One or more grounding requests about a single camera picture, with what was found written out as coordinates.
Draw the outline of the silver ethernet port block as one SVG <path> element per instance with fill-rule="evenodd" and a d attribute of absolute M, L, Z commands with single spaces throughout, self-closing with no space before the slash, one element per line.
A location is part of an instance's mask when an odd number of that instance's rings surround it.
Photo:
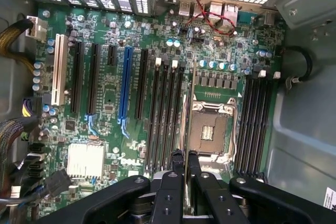
<path fill-rule="evenodd" d="M 235 4 L 226 3 L 224 5 L 223 16 L 230 19 L 233 23 L 237 22 L 239 7 Z"/>

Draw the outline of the short black expansion slot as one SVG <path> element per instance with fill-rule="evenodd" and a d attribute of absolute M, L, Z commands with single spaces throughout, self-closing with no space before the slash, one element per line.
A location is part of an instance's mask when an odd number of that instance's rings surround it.
<path fill-rule="evenodd" d="M 109 45 L 107 53 L 107 65 L 115 67 L 118 62 L 118 50 L 117 46 Z"/>

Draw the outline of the silver CPU socket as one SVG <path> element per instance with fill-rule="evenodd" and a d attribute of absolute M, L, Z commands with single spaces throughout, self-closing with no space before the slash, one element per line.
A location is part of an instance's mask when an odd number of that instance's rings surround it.
<path fill-rule="evenodd" d="M 232 162 L 233 107 L 226 102 L 193 98 L 186 147 L 206 168 L 224 170 Z"/>

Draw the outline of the grey metal PC case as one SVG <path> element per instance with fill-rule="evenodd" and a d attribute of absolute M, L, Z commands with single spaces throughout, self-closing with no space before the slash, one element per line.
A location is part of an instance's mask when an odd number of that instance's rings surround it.
<path fill-rule="evenodd" d="M 36 224 L 44 217 L 41 201 L 50 197 L 44 191 L 50 175 L 28 176 L 28 147 L 41 130 L 41 115 L 24 109 L 34 97 L 40 42 L 25 36 L 33 27 L 27 16 L 37 17 L 40 8 L 52 6 L 149 18 L 170 12 L 179 16 L 180 1 L 194 4 L 192 16 L 186 18 L 201 19 L 217 35 L 231 37 L 237 25 L 223 16 L 226 3 L 243 12 L 275 12 L 286 25 L 265 178 L 241 174 L 232 178 L 253 178 L 320 206 L 326 188 L 336 190 L 336 0 L 177 0 L 175 4 L 154 0 L 153 16 L 135 14 L 130 0 L 0 0 L 0 224 Z M 223 3 L 218 18 L 209 16 L 211 1 Z M 299 77 L 300 83 L 287 90 L 288 77 Z M 199 193 L 188 170 L 189 150 L 182 153 L 182 224 L 213 224 L 205 210 L 195 211 Z M 171 161 L 169 169 L 144 177 L 160 179 L 172 169 Z M 201 170 L 226 184 L 232 179 Z"/>

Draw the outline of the black RAM slot white latch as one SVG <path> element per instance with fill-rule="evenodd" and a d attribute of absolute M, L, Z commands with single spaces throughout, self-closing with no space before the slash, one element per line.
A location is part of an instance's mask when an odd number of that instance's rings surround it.
<path fill-rule="evenodd" d="M 256 112 L 256 151 L 254 156 L 254 170 L 255 177 L 265 178 L 265 167 L 267 152 L 270 142 L 271 130 L 269 129 L 272 123 L 272 116 L 274 113 L 274 102 L 278 80 L 271 78 L 260 78 L 259 80 L 259 97 L 257 102 Z"/>
<path fill-rule="evenodd" d="M 266 87 L 264 78 L 249 77 L 246 80 L 237 155 L 237 171 L 242 174 L 250 175 L 254 170 L 254 156 L 257 153 L 255 138 L 260 128 Z"/>
<path fill-rule="evenodd" d="M 171 107 L 172 107 L 172 100 L 173 100 L 173 90 L 175 85 L 175 72 L 178 68 L 178 61 L 172 60 L 172 66 L 171 66 L 171 74 L 170 74 L 170 82 L 169 82 L 169 91 L 167 94 L 167 105 L 166 105 L 166 115 L 165 115 L 165 123 L 164 123 L 164 131 L 163 131 L 163 154 L 161 158 L 161 168 L 164 168 L 165 165 L 165 154 L 166 154 L 166 142 L 167 142 L 167 136 L 168 136 L 168 129 L 170 124 L 170 118 L 171 118 Z"/>
<path fill-rule="evenodd" d="M 155 59 L 155 72 L 153 79 L 153 87 L 152 87 L 152 100 L 151 100 L 151 110 L 149 117 L 149 128 L 148 128 L 148 141 L 147 141 L 147 154 L 145 159 L 145 170 L 147 173 L 150 171 L 151 167 L 151 148 L 152 148 L 152 137 L 153 137 L 153 128 L 154 128 L 154 120 L 155 120 L 155 108 L 156 108 L 156 96 L 157 96 L 157 88 L 160 77 L 160 67 L 161 67 L 162 59 L 157 57 Z"/>

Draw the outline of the green Dell motherboard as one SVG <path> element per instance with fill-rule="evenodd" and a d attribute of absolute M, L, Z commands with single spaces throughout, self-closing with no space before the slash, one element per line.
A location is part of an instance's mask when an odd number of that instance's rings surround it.
<path fill-rule="evenodd" d="M 72 143 L 104 145 L 105 157 L 101 178 L 74 178 L 70 188 L 56 197 L 49 197 L 40 203 L 40 214 L 45 216 L 113 185 L 132 175 L 153 177 L 156 172 L 171 167 L 171 138 L 177 76 L 182 62 L 186 63 L 182 80 L 179 103 L 179 117 L 176 128 L 175 148 L 180 149 L 180 125 L 183 96 L 191 101 L 197 98 L 209 102 L 226 102 L 233 97 L 237 102 L 237 148 L 246 79 L 281 77 L 281 54 L 285 38 L 286 25 L 281 18 L 275 19 L 274 26 L 264 25 L 264 13 L 257 14 L 250 25 L 238 24 L 231 37 L 215 34 L 201 19 L 190 21 L 183 16 L 165 13 L 156 18 L 131 16 L 127 14 L 100 12 L 88 9 L 68 7 L 42 7 L 37 17 L 48 21 L 47 40 L 38 42 L 36 62 L 34 64 L 34 97 L 25 102 L 26 113 L 41 115 L 41 130 L 33 135 L 31 144 L 45 144 L 44 176 L 57 170 L 67 171 L 68 146 Z M 51 105 L 51 89 L 54 70 L 56 34 L 68 37 L 68 57 L 64 105 Z M 85 45 L 83 82 L 80 110 L 70 112 L 72 67 L 75 43 Z M 96 114 L 93 127 L 98 135 L 89 132 L 86 118 L 90 57 L 92 43 L 101 47 L 101 60 L 98 82 Z M 118 62 L 115 67 L 107 65 L 109 45 L 117 46 Z M 120 90 L 123 72 L 125 47 L 133 48 L 132 71 L 128 100 L 126 138 L 118 124 Z M 136 120 L 135 107 L 138 90 L 141 50 L 148 49 L 148 69 L 142 119 Z M 155 120 L 151 148 L 151 167 L 145 170 L 147 154 L 149 117 L 152 100 L 152 87 L 155 72 L 155 59 L 162 59 L 156 96 Z M 163 61 L 169 61 L 164 110 L 161 125 L 160 168 L 154 170 L 157 112 L 160 99 L 160 82 L 163 73 Z M 166 142 L 165 165 L 161 168 L 163 154 L 163 131 L 166 115 L 167 94 L 171 74 L 172 60 L 178 61 L 175 72 L 175 85 L 171 107 L 171 118 Z M 188 114 L 187 129 L 191 117 Z M 224 170 L 206 168 L 206 171 L 219 173 L 224 180 L 238 175 L 235 161 Z"/>

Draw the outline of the black SATA port block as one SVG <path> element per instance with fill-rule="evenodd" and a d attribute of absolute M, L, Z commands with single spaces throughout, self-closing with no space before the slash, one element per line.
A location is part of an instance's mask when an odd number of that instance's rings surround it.
<path fill-rule="evenodd" d="M 27 160 L 28 176 L 32 178 L 42 178 L 44 176 L 45 144 L 33 143 L 28 147 Z"/>

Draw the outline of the blue expansion slot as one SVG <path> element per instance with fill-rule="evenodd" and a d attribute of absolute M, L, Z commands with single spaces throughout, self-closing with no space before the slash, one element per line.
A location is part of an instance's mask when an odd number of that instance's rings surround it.
<path fill-rule="evenodd" d="M 120 103 L 118 112 L 118 124 L 121 127 L 122 134 L 129 138 L 130 135 L 127 132 L 127 121 L 128 121 L 128 100 L 129 100 L 129 90 L 130 90 L 130 80 L 132 71 L 132 57 L 133 48 L 125 47 L 123 56 L 123 72 L 121 80 L 121 90 L 120 90 Z"/>

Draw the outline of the white PCI expansion slot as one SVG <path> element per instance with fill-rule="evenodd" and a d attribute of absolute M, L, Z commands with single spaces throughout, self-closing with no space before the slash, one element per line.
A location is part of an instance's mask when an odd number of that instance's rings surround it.
<path fill-rule="evenodd" d="M 68 37 L 63 34 L 56 34 L 53 82 L 51 89 L 51 105 L 64 105 L 64 90 L 66 85 L 68 57 Z"/>

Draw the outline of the silver finned chipset heat sink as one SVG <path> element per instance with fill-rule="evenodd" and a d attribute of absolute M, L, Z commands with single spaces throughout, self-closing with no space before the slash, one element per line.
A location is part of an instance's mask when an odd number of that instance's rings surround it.
<path fill-rule="evenodd" d="M 72 143 L 68 146 L 67 174 L 74 178 L 101 178 L 104 145 Z"/>

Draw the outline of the white power connector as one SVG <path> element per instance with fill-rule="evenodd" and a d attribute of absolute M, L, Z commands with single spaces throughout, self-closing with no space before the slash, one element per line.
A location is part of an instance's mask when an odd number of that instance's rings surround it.
<path fill-rule="evenodd" d="M 25 31 L 25 36 L 40 42 L 46 42 L 48 21 L 34 16 L 27 16 L 27 19 L 33 23 L 33 27 Z"/>

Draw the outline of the long black expansion slot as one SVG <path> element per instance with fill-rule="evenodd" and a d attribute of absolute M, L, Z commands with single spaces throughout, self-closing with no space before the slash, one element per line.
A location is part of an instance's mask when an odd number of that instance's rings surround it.
<path fill-rule="evenodd" d="M 96 43 L 92 43 L 86 118 L 88 122 L 89 132 L 95 136 L 98 135 L 98 132 L 93 127 L 93 119 L 96 114 L 96 107 L 97 107 L 98 82 L 99 82 L 99 71 L 100 71 L 100 60 L 101 60 L 100 54 L 101 54 L 100 45 Z"/>
<path fill-rule="evenodd" d="M 83 67 L 84 67 L 84 51 L 85 45 L 78 41 L 75 43 L 75 51 L 73 55 L 72 67 L 72 88 L 71 88 L 71 103 L 70 112 L 78 113 L 80 110 L 81 91 L 83 82 Z"/>
<path fill-rule="evenodd" d="M 141 50 L 141 59 L 140 59 L 140 69 L 139 69 L 139 78 L 138 78 L 138 90 L 136 95 L 136 107 L 135 107 L 135 119 L 142 119 L 143 111 L 143 102 L 144 102 L 144 92 L 146 85 L 146 74 L 148 69 L 148 49 Z"/>

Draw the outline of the silver USB port stack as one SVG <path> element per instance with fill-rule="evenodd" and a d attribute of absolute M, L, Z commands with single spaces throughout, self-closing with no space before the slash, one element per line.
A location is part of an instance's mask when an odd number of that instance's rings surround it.
<path fill-rule="evenodd" d="M 178 8 L 178 15 L 183 17 L 191 17 L 192 16 L 192 8 L 194 4 L 192 2 L 180 1 Z"/>
<path fill-rule="evenodd" d="M 218 18 L 217 15 L 222 14 L 223 3 L 211 1 L 209 4 L 209 16 Z"/>

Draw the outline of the blue serial port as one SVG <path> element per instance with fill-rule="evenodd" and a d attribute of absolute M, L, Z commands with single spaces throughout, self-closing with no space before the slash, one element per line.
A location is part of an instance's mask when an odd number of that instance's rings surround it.
<path fill-rule="evenodd" d="M 237 15 L 237 23 L 250 25 L 256 16 L 256 13 L 239 11 Z"/>

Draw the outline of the white printed sticker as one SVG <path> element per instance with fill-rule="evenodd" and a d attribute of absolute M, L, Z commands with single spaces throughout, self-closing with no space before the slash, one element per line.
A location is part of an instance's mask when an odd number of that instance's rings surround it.
<path fill-rule="evenodd" d="M 323 207 L 336 212 L 336 190 L 330 187 L 326 188 Z"/>

